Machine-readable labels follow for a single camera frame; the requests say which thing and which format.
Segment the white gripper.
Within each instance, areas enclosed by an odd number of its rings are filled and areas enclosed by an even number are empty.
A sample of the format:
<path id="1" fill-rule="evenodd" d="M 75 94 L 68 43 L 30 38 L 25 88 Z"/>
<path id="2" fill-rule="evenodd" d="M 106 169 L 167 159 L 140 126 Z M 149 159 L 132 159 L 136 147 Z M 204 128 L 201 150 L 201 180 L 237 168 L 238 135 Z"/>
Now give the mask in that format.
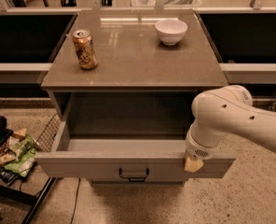
<path id="1" fill-rule="evenodd" d="M 186 151 L 189 154 L 186 155 L 184 170 L 190 173 L 197 172 L 203 166 L 203 160 L 209 160 L 214 156 L 219 141 L 219 135 L 189 131 L 186 136 Z"/>

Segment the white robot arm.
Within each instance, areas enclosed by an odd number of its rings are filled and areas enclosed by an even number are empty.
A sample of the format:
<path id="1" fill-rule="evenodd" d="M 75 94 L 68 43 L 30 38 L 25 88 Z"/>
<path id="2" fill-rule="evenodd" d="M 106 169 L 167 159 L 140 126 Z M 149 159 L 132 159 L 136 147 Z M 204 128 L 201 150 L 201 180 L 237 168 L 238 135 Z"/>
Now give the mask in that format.
<path id="1" fill-rule="evenodd" d="M 216 146 L 229 133 L 276 153 L 276 112 L 253 107 L 243 86 L 204 91 L 194 98 L 191 110 L 194 121 L 186 135 L 186 171 L 195 173 L 213 158 Z"/>

